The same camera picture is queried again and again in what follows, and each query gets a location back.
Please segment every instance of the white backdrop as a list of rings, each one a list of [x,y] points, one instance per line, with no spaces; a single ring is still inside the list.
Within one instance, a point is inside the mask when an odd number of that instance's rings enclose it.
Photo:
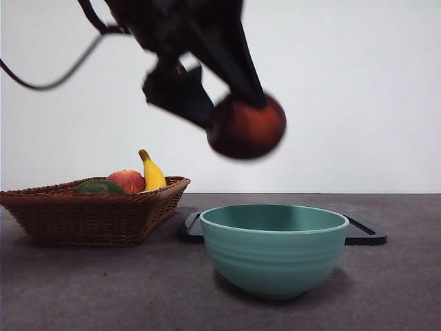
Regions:
[[[33,83],[97,34],[75,0],[1,5],[1,58]],[[288,120],[279,149],[252,162],[215,154],[202,130],[146,105],[156,58],[131,37],[106,37],[50,92],[2,73],[1,189],[142,171],[145,148],[166,175],[192,180],[187,192],[441,192],[440,18],[438,0],[246,0],[254,64]],[[203,79],[213,100],[226,93],[209,70]]]

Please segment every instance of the teal bowl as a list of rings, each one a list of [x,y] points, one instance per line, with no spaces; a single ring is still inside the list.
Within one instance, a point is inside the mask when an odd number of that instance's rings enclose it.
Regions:
[[[345,245],[348,218],[299,205],[229,205],[200,215],[219,273],[256,297],[290,299],[323,282]]]

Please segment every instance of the avocado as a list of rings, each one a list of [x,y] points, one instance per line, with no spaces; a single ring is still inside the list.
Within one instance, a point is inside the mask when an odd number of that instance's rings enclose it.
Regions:
[[[74,193],[125,194],[120,185],[108,179],[90,179],[75,187]]]

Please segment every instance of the black plastic tray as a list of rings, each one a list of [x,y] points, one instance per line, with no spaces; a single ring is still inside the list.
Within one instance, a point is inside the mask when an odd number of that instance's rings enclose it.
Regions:
[[[199,214],[190,214],[179,230],[179,237],[184,241],[203,242],[201,220]],[[344,215],[349,220],[349,228],[345,245],[383,245],[387,242],[387,235],[364,221],[356,221]]]

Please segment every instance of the wicker basket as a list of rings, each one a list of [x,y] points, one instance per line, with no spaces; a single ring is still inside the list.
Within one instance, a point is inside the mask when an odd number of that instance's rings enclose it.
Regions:
[[[74,194],[93,177],[40,188],[0,192],[0,204],[35,245],[140,245],[171,217],[190,183],[166,177],[167,187],[143,194]]]

